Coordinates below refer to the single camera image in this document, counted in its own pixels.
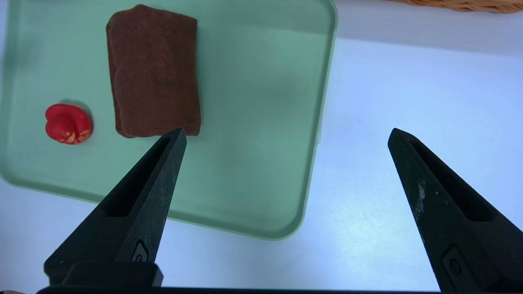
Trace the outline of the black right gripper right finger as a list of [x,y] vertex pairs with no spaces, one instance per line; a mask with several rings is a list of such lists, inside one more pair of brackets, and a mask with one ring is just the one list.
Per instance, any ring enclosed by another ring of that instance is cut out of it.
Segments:
[[521,293],[522,231],[412,134],[387,146],[440,290]]

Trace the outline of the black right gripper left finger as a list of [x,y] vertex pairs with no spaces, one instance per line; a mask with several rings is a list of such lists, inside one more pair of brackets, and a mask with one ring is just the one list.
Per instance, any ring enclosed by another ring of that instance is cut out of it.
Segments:
[[50,286],[160,286],[155,259],[187,145],[161,136],[45,261]]

